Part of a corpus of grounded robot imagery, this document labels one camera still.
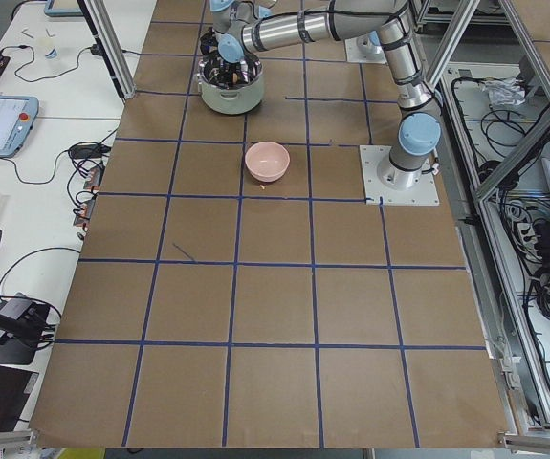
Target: bowl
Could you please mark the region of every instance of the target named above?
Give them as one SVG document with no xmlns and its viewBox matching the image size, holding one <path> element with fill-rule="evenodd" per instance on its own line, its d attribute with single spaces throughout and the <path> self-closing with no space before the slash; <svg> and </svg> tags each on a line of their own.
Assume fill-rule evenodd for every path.
<svg viewBox="0 0 550 459">
<path fill-rule="evenodd" d="M 245 166 L 260 182 L 280 179 L 290 165 L 290 154 L 278 143 L 260 142 L 245 155 Z"/>
</svg>

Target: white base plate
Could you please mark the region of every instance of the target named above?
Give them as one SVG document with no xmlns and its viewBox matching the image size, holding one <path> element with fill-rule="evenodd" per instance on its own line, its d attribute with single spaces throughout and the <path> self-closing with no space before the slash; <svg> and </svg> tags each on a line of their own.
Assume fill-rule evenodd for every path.
<svg viewBox="0 0 550 459">
<path fill-rule="evenodd" d="M 398 191 L 386 186 L 377 176 L 377 166 L 382 158 L 389 154 L 390 146 L 361 145 L 363 191 L 367 204 L 383 204 L 386 206 L 438 206 L 438 192 L 432 174 L 422 175 L 419 182 L 411 189 Z M 429 168 L 426 160 L 424 169 Z"/>
<path fill-rule="evenodd" d="M 357 38 L 344 40 L 344 48 L 347 51 L 347 62 L 356 62 L 359 64 L 386 64 L 385 53 L 369 55 L 358 48 Z"/>
</svg>

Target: tablet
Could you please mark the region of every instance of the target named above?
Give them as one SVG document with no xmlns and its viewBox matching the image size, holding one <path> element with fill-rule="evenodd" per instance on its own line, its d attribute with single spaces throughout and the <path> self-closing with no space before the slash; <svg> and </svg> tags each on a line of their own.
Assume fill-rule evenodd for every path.
<svg viewBox="0 0 550 459">
<path fill-rule="evenodd" d="M 13 156 L 24 144 L 38 114 L 38 100 L 0 96 L 0 157 Z"/>
<path fill-rule="evenodd" d="M 51 17 L 82 15 L 77 0 L 47 0 L 45 14 Z"/>
</svg>

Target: blue joint cap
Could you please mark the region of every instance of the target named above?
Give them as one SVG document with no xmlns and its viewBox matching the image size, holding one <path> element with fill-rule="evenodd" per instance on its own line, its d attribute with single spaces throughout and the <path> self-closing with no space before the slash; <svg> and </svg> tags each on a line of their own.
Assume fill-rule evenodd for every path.
<svg viewBox="0 0 550 459">
<path fill-rule="evenodd" d="M 229 33 L 226 33 L 219 38 L 217 49 L 224 60 L 231 63 L 240 62 L 245 55 L 243 46 Z"/>
<path fill-rule="evenodd" d="M 440 134 L 440 124 L 435 117 L 427 113 L 415 113 L 402 121 L 398 140 L 409 155 L 424 156 L 436 147 Z"/>
<path fill-rule="evenodd" d="M 257 9 L 257 17 L 264 19 L 266 17 L 271 17 L 273 14 L 270 8 L 262 7 L 261 5 Z"/>
<path fill-rule="evenodd" d="M 369 33 L 368 39 L 370 40 L 370 43 L 372 43 L 374 46 L 381 46 L 381 41 L 379 40 L 377 31 L 372 31 L 371 33 Z"/>
<path fill-rule="evenodd" d="M 234 0 L 210 0 L 210 10 L 212 12 L 219 12 L 229 7 Z"/>
</svg>

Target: power adapter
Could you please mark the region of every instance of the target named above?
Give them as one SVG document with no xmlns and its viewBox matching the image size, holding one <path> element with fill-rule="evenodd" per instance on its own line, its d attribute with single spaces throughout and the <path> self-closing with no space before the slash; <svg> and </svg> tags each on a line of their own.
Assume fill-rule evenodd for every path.
<svg viewBox="0 0 550 459">
<path fill-rule="evenodd" d="M 103 153 L 111 151 L 111 147 L 102 143 L 84 142 L 76 143 L 68 149 L 68 154 L 73 160 L 86 160 L 101 158 Z"/>
</svg>

